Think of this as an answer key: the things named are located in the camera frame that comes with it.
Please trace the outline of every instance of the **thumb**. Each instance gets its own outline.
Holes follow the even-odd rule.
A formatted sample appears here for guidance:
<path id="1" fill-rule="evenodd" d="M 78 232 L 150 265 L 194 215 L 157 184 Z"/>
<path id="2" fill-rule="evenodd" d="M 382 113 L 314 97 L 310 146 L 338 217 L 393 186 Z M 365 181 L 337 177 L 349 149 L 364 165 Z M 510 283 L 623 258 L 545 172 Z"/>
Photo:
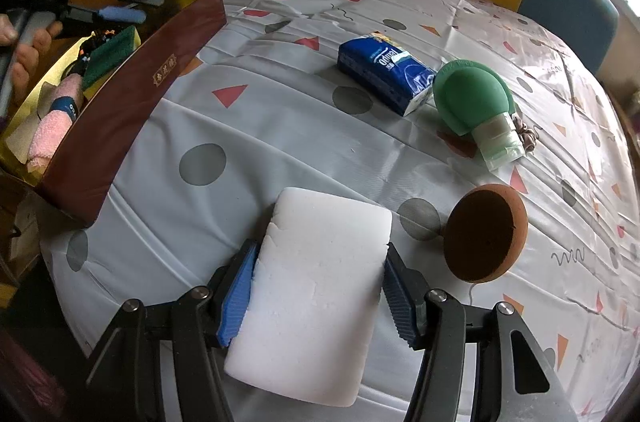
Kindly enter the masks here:
<path id="1" fill-rule="evenodd" d="M 0 14 L 0 46 L 11 45 L 18 39 L 18 33 L 6 14 Z"/>

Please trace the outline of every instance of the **blue tissue package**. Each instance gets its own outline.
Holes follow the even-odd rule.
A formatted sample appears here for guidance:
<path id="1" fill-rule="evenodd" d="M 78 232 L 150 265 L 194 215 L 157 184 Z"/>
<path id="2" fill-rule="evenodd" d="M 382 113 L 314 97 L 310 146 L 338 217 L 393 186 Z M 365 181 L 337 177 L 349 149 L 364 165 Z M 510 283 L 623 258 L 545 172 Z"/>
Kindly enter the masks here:
<path id="1" fill-rule="evenodd" d="M 342 43 L 338 68 L 402 116 L 428 97 L 436 75 L 435 70 L 379 32 Z"/>

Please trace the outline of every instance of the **green squeeze bottle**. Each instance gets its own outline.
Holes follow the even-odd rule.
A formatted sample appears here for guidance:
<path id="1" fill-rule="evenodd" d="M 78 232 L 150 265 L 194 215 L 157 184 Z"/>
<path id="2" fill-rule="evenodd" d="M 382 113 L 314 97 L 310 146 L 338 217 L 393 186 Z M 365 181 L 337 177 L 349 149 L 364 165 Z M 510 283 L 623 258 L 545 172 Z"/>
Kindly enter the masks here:
<path id="1" fill-rule="evenodd" d="M 456 135 L 471 133 L 489 171 L 524 156 L 511 120 L 513 96 L 489 67 L 466 59 L 447 63 L 436 74 L 433 97 Z"/>

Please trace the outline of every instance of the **metal screw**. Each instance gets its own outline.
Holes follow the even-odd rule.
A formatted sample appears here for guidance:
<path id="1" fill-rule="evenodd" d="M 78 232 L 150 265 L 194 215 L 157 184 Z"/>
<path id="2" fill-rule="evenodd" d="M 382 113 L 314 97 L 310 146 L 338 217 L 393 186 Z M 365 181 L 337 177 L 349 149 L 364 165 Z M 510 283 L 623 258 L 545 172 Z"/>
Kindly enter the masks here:
<path id="1" fill-rule="evenodd" d="M 434 288 L 429 291 L 429 299 L 431 301 L 437 301 L 438 303 L 442 303 L 447 300 L 447 293 L 444 290 L 439 288 Z"/>
<path id="2" fill-rule="evenodd" d="M 194 299 L 206 299 L 209 295 L 209 289 L 207 287 L 194 287 L 191 289 L 191 297 Z"/>
<path id="3" fill-rule="evenodd" d="M 513 305 L 511 303 L 507 303 L 507 301 L 500 301 L 500 303 L 498 303 L 498 310 L 506 316 L 510 316 L 516 311 Z"/>
<path id="4" fill-rule="evenodd" d="M 127 299 L 122 304 L 122 309 L 125 312 L 135 312 L 139 308 L 140 308 L 140 300 L 138 300 L 138 299 Z"/>

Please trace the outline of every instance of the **brown scrunchie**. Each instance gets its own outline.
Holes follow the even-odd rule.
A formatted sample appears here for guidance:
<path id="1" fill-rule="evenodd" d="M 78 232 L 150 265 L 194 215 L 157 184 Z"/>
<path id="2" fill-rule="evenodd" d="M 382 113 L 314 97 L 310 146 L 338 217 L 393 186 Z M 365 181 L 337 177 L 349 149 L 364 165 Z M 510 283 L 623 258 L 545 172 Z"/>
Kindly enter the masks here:
<path id="1" fill-rule="evenodd" d="M 529 128 L 517 113 L 514 113 L 511 119 L 513 119 L 513 125 L 516 127 L 516 132 L 522 141 L 524 151 L 527 153 L 533 151 L 536 147 L 536 141 L 540 138 L 535 128 Z"/>

